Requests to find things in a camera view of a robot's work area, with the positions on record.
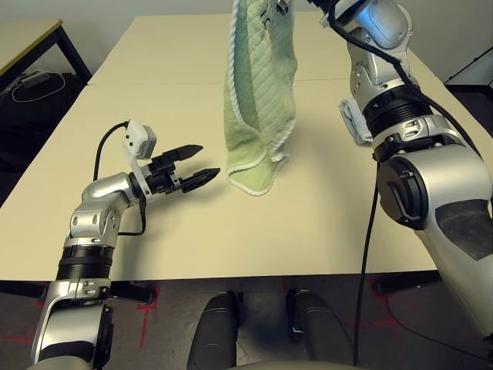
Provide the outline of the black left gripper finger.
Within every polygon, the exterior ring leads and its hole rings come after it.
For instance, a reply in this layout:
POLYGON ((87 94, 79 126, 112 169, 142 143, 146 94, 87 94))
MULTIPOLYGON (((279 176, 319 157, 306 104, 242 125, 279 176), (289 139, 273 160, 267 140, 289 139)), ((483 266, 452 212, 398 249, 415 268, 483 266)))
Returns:
POLYGON ((186 179, 180 178, 180 189, 183 193, 189 193, 209 183, 219 172, 220 168, 209 168, 196 172, 186 179))
POLYGON ((201 145, 185 145, 169 152, 169 158, 171 161, 182 161, 187 160, 195 156, 203 147, 201 145))

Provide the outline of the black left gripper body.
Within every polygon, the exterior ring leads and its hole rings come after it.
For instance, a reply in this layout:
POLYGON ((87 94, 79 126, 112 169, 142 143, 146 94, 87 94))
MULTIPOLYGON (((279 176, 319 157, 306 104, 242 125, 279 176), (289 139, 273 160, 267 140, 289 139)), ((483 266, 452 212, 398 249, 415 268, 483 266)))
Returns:
POLYGON ((175 162, 179 160, 179 152, 164 152, 146 165, 144 178, 152 195, 170 194, 182 188, 181 181, 175 174, 175 162))

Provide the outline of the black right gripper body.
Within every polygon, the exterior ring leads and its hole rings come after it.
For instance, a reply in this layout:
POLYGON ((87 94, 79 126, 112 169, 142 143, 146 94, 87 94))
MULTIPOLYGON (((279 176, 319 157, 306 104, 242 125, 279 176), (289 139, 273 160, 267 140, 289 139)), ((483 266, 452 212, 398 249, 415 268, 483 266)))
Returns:
MULTIPOLYGON (((335 11, 337 5, 339 4, 339 1, 338 0, 307 0, 307 3, 321 10, 326 15, 329 12, 335 11)), ((276 10, 282 15, 286 15, 293 8, 293 4, 294 1, 291 0, 275 1, 276 10)))

